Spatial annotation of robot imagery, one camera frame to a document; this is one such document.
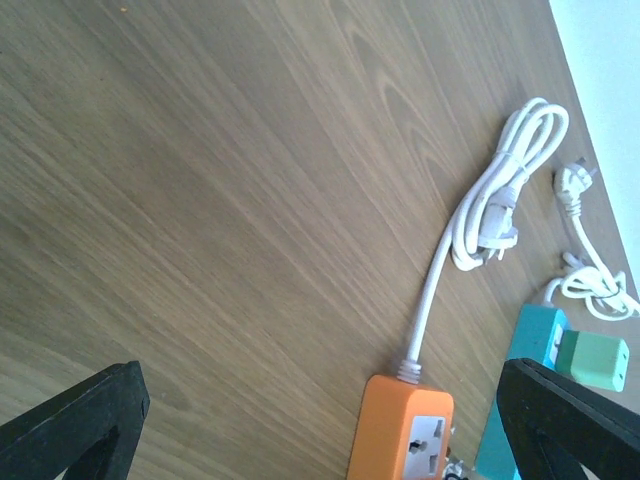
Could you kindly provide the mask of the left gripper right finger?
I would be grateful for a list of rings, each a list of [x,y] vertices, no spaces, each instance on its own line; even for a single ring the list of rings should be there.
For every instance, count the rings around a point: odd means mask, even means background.
[[[639,415],[542,364],[506,361],[497,405],[521,478],[639,477]]]

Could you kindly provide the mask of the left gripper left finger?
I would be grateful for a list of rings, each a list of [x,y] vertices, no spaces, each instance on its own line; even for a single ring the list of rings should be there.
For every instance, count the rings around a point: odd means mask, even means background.
[[[113,364],[1,426],[1,477],[125,479],[149,407],[140,363]]]

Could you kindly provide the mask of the mint green usb adapter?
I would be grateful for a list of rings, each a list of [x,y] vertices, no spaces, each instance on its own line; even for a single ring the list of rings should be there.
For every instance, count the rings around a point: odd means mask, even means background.
[[[566,330],[560,341],[555,370],[587,386],[622,392],[630,350],[622,338]]]

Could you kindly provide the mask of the teal power strip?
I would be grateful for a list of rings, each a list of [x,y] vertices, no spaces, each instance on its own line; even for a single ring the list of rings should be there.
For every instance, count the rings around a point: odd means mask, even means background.
[[[529,358],[554,370],[558,345],[570,329],[566,314],[558,308],[525,304],[519,314],[507,360]],[[475,469],[487,479],[520,479],[497,405],[490,413],[476,456]]]

